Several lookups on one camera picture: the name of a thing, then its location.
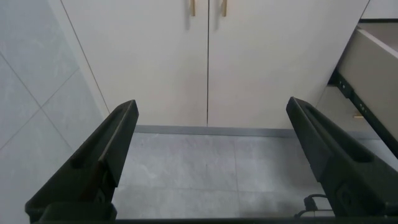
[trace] white wall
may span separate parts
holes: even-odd
[[[46,0],[0,1],[0,223],[24,205],[102,122]]]

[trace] cabinet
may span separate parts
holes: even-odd
[[[62,2],[110,111],[135,99],[138,124],[206,126],[207,1]]]
[[[291,128],[291,96],[316,105],[367,0],[210,1],[208,125]]]
[[[62,2],[109,110],[136,99],[139,124],[291,128],[289,98],[318,102],[368,0]]]

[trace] baseboard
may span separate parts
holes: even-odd
[[[137,125],[137,133],[158,134],[197,134],[197,135],[223,135],[223,136],[264,136],[295,138],[293,129],[257,129],[257,128],[214,128],[214,127],[186,127],[186,126],[153,126]],[[376,133],[348,131],[356,139],[380,139]]]

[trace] gold handle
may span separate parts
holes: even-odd
[[[221,15],[223,17],[226,17],[226,3],[227,0],[223,0],[223,3],[221,4]]]
[[[354,118],[363,118],[363,115],[359,111],[357,111],[354,114]]]
[[[195,16],[195,0],[191,0],[191,16]]]

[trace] drawer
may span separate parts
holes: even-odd
[[[374,132],[364,118],[354,117],[358,110],[335,86],[325,88],[316,109],[345,131]]]
[[[398,23],[360,24],[337,69],[398,139]]]

